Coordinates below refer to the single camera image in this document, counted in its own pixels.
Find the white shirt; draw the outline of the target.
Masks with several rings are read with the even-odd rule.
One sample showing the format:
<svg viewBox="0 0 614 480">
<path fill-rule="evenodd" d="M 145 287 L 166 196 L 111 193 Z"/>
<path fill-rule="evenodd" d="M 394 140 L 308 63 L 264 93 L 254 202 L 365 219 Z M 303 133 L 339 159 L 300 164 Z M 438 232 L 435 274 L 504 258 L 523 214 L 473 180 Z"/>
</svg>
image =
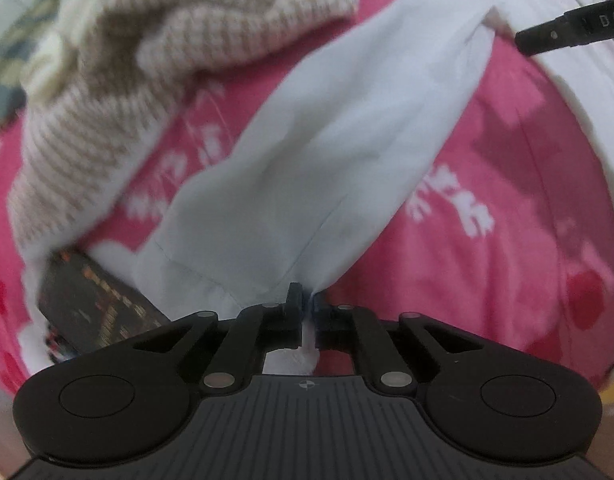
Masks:
<svg viewBox="0 0 614 480">
<path fill-rule="evenodd" d="M 614 358 L 614 41 L 528 60 L 589 0 L 395 0 L 299 62 L 141 248 L 170 318 L 293 282 L 599 380 Z"/>
</svg>

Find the pink floral bed sheet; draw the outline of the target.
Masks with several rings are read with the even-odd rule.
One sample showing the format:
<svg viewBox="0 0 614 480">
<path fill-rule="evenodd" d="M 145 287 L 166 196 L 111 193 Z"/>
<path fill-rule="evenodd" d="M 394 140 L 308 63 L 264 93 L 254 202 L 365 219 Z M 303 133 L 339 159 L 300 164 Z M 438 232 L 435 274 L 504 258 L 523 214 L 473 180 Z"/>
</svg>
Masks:
<svg viewBox="0 0 614 480">
<path fill-rule="evenodd" d="M 600 384 L 614 357 L 614 41 L 513 35 L 594 0 L 60 0 L 0 132 L 0 393 L 94 341 L 290 283 L 418 310 Z"/>
</svg>

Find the dark printed card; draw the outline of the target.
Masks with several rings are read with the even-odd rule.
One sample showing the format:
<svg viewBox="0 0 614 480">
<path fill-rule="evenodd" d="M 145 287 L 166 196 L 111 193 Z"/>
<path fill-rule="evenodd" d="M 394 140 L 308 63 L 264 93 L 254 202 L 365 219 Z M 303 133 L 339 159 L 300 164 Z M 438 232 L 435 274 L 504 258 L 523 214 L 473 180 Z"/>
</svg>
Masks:
<svg viewBox="0 0 614 480">
<path fill-rule="evenodd" d="M 82 252 L 52 255 L 40 284 L 38 308 L 53 333 L 77 354 L 169 323 L 142 294 Z"/>
</svg>

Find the beige checked knit garment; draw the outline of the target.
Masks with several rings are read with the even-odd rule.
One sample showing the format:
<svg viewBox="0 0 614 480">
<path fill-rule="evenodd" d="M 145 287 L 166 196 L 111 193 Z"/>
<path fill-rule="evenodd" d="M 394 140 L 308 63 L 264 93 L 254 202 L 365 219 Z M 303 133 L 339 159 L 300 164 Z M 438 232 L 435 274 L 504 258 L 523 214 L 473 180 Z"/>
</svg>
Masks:
<svg viewBox="0 0 614 480">
<path fill-rule="evenodd" d="M 200 73 L 243 66 L 360 0 L 60 0 L 22 70 L 22 166 L 8 216 L 22 258 L 101 220 Z"/>
</svg>

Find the green plaid pillow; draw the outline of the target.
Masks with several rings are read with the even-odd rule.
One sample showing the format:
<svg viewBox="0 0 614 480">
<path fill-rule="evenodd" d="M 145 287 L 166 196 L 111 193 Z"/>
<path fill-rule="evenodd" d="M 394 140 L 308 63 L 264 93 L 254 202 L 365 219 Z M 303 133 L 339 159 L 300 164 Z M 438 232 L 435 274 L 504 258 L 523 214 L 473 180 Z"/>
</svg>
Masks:
<svg viewBox="0 0 614 480">
<path fill-rule="evenodd" d="M 55 20 L 59 6 L 60 0 L 37 0 L 0 38 L 0 130 L 25 107 L 22 69 Z"/>
</svg>

